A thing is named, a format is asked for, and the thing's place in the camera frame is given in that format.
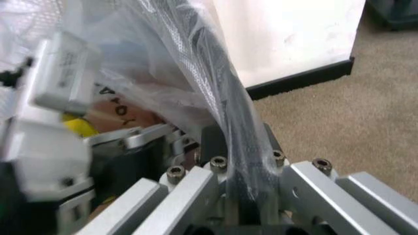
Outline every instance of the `beige carpet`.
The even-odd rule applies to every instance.
[[[255,102],[292,162],[367,171],[418,202],[418,30],[361,20],[351,76]]]

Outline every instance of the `metal frame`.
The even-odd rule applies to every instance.
[[[398,233],[418,233],[417,205],[373,176],[360,172],[336,183]]]
[[[133,234],[183,234],[218,197],[216,176],[195,166]]]
[[[78,235],[131,234],[167,194],[167,187],[142,178]]]
[[[309,222],[325,220],[337,234],[396,234],[310,162],[284,168],[280,195],[283,206]]]

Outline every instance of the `white wall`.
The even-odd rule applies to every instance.
[[[347,60],[365,0],[195,0],[245,87]]]

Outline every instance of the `hex socket screw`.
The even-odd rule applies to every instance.
[[[227,170],[228,159],[216,156],[210,159],[210,169],[215,173],[224,173]]]
[[[332,164],[327,159],[315,158],[312,164],[325,175],[329,176],[331,174]]]
[[[286,160],[286,156],[283,154],[283,152],[279,150],[273,150],[273,156],[278,167],[284,165],[284,160]]]
[[[167,169],[167,180],[176,185],[178,184],[186,175],[186,170],[182,165],[174,165]]]

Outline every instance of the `black baseboard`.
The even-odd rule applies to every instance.
[[[252,100],[261,99],[269,95],[288,92],[350,75],[353,64],[354,57],[351,57],[349,60],[248,87],[247,91]]]

